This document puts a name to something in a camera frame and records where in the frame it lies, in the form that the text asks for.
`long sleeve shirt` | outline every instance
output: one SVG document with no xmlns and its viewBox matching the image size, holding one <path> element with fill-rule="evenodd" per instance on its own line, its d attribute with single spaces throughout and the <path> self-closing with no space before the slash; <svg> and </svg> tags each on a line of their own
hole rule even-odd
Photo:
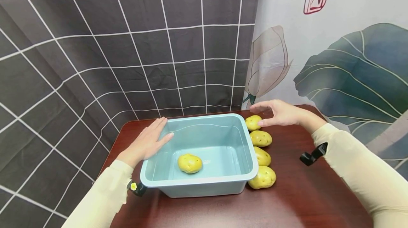
<svg viewBox="0 0 408 228">
<path fill-rule="evenodd" d="M 408 227 L 408 182 L 355 137 L 325 124 L 312 134 L 316 146 L 373 218 L 374 228 Z M 108 228 L 126 203 L 133 169 L 115 160 L 105 169 L 62 228 Z"/>
</svg>

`potato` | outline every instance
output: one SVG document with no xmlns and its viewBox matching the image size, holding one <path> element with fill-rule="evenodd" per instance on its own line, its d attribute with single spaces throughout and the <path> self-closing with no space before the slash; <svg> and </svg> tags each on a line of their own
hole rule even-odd
<svg viewBox="0 0 408 228">
<path fill-rule="evenodd" d="M 192 154 L 180 155 L 177 164 L 180 170 L 187 174 L 199 172 L 203 166 L 202 160 L 198 156 Z"/>
<path fill-rule="evenodd" d="M 272 136 L 265 131 L 256 130 L 249 134 L 252 144 L 257 147 L 266 147 L 272 143 Z"/>
<path fill-rule="evenodd" d="M 261 128 L 261 126 L 258 125 L 258 121 L 262 120 L 262 118 L 259 115 L 252 115 L 245 119 L 245 124 L 250 131 L 255 131 Z"/>
<path fill-rule="evenodd" d="M 248 181 L 248 185 L 255 190 L 261 188 L 269 188 L 276 181 L 275 172 L 268 166 L 259 166 L 258 174 L 256 177 Z"/>
<path fill-rule="evenodd" d="M 259 166 L 269 166 L 271 164 L 271 156 L 267 152 L 257 146 L 254 147 L 254 150 Z"/>
</svg>

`gray grid backdrop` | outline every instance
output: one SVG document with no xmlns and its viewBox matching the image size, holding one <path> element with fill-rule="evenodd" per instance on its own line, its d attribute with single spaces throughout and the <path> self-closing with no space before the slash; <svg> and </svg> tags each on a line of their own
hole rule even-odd
<svg viewBox="0 0 408 228">
<path fill-rule="evenodd" d="M 257 0 L 0 0 L 0 226 L 60 227 L 131 120 L 239 110 Z"/>
</svg>

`wooden table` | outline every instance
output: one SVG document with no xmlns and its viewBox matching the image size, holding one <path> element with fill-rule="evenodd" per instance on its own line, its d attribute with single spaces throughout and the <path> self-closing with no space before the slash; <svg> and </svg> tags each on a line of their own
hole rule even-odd
<svg viewBox="0 0 408 228">
<path fill-rule="evenodd" d="M 302 106 L 317 113 L 313 107 Z M 244 118 L 249 111 L 235 112 Z M 260 114 L 263 118 L 270 114 Z M 152 121 L 131 121 L 120 131 L 102 171 Z M 345 228 L 372 227 L 372 221 L 357 198 L 319 159 L 307 167 L 300 155 L 314 149 L 308 132 L 300 126 L 262 129 L 273 137 L 264 148 L 272 157 L 277 181 L 268 189 L 246 185 L 239 195 L 171 199 L 158 189 L 148 189 L 142 198 L 129 193 L 127 204 L 116 214 L 111 227 L 127 228 Z M 139 180 L 140 163 L 132 174 Z"/>
</svg>

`light blue plastic basin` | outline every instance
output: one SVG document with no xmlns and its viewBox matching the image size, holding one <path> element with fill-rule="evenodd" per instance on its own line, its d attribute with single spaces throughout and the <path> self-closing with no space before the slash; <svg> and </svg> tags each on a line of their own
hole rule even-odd
<svg viewBox="0 0 408 228">
<path fill-rule="evenodd" d="M 170 119 L 160 138 L 174 132 L 173 139 L 145 160 L 140 181 L 159 188 L 171 198 L 238 194 L 258 173 L 254 148 L 240 115 L 228 113 Z M 203 168 L 195 174 L 182 172 L 180 155 L 201 158 Z"/>
</svg>

